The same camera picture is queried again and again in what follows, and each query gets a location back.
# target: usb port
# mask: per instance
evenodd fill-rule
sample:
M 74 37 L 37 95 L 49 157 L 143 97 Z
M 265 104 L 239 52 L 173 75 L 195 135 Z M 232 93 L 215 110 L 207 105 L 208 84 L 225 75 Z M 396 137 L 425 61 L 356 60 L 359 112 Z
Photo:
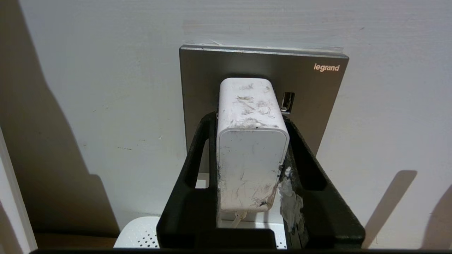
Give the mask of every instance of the usb port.
M 282 99 L 282 104 L 281 104 L 281 113 L 289 114 L 290 111 L 292 111 L 294 97 L 295 97 L 295 93 L 289 93 L 289 92 L 284 93 L 284 96 L 282 97 L 283 99 Z

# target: black bracket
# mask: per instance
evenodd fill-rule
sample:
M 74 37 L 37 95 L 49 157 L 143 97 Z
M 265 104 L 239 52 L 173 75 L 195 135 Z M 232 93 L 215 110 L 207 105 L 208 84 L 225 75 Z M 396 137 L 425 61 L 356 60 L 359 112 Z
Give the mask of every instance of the black bracket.
M 303 219 L 295 229 L 286 228 L 288 249 L 360 248 L 365 232 L 355 215 L 320 167 L 298 129 L 284 118 L 291 137 L 284 169 L 292 168 L 294 192 L 302 197 Z M 157 225 L 163 248 L 275 249 L 270 229 L 219 229 L 217 161 L 217 114 L 200 121 L 187 158 Z M 196 189 L 199 165 L 209 140 L 209 187 Z

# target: white charger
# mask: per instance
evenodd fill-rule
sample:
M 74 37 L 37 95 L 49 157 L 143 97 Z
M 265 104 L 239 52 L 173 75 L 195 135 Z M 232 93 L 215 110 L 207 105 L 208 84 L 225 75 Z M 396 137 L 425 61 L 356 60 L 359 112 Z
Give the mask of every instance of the white charger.
M 217 163 L 220 208 L 265 212 L 272 205 L 289 134 L 270 81 L 228 78 L 220 85 Z

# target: text legrand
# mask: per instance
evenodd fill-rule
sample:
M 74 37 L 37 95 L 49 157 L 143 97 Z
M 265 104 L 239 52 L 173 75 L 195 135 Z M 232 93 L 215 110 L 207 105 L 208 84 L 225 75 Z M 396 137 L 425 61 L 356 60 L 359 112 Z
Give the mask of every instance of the text legrand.
M 317 63 L 314 64 L 314 70 L 319 70 L 320 72 L 324 72 L 324 71 L 339 71 L 339 67 L 338 66 L 331 66 L 331 65 L 318 65 Z

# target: outlet wall plate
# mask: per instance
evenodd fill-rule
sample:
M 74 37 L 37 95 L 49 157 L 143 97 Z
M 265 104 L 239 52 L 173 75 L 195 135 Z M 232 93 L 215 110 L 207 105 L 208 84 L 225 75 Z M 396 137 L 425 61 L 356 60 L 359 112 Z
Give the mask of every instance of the outlet wall plate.
M 348 57 L 335 52 L 183 45 L 179 50 L 187 149 L 201 118 L 218 106 L 220 83 L 231 77 L 268 79 L 287 116 L 317 153 L 336 100 Z M 208 152 L 200 173 L 208 173 Z

